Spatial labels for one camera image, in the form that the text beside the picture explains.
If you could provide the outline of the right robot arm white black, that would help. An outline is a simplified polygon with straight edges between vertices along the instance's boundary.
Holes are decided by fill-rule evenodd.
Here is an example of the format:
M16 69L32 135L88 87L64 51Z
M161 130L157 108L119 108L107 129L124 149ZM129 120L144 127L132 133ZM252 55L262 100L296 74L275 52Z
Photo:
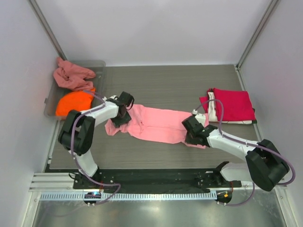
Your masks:
M186 129L185 142L230 153L245 164L227 162L213 175L219 187L231 181L253 182L264 191L271 191L289 172L290 166L269 140L261 142L245 140L221 131L214 125L203 125L200 114L186 118L182 125Z

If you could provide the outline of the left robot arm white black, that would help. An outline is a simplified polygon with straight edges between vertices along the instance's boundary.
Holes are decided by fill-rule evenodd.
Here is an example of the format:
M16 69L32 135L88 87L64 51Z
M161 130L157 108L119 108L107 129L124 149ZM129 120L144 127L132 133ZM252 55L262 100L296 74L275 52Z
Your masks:
M91 189L100 185L100 168L95 163L90 148L93 142L95 127L110 121L115 128L130 122L128 111L134 105L134 97L122 92L120 96L101 98L101 104L84 111L69 111L59 133L58 142L70 152L75 160L84 183Z

